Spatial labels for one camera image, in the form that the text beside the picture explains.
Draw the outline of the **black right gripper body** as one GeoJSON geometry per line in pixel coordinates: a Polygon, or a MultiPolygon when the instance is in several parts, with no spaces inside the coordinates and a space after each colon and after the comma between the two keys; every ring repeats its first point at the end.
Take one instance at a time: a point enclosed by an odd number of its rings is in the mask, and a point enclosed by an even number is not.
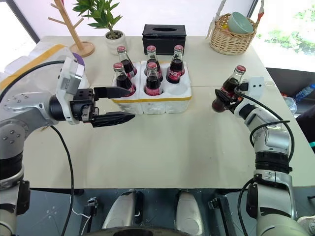
{"type": "Polygon", "coordinates": [[[238,95],[238,94],[234,94],[233,96],[231,96],[229,98],[229,104],[230,104],[229,107],[228,107],[229,111],[233,113],[235,111],[236,107],[238,105],[240,105],[240,103],[243,100],[244,100],[244,98],[242,96],[238,95]]]}

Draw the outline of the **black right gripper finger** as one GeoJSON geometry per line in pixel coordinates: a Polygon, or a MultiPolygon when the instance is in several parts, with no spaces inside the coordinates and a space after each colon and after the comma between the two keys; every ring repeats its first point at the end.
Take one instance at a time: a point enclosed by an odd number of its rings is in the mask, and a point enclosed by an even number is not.
{"type": "Polygon", "coordinates": [[[222,103],[232,103],[233,98],[228,96],[223,90],[215,89],[215,95],[222,103]]]}

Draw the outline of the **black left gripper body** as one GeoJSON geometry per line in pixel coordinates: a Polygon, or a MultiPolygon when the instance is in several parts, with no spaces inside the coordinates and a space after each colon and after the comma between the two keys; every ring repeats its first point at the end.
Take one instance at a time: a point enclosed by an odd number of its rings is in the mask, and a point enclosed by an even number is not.
{"type": "Polygon", "coordinates": [[[70,101],[71,112],[76,120],[84,123],[94,121],[99,115],[99,108],[95,105],[94,90],[91,88],[78,89],[73,100],[70,101]]]}

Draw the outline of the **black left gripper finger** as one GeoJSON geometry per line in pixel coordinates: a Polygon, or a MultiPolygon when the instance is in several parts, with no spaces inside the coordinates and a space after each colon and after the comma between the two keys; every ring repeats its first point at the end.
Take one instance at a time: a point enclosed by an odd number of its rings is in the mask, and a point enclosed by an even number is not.
{"type": "Polygon", "coordinates": [[[128,89],[122,87],[95,87],[94,88],[94,99],[99,100],[101,98],[121,98],[130,95],[128,89]]]}
{"type": "Polygon", "coordinates": [[[94,128],[114,126],[130,121],[135,118],[135,114],[126,112],[108,112],[104,115],[95,115],[91,119],[91,124],[94,128]]]}

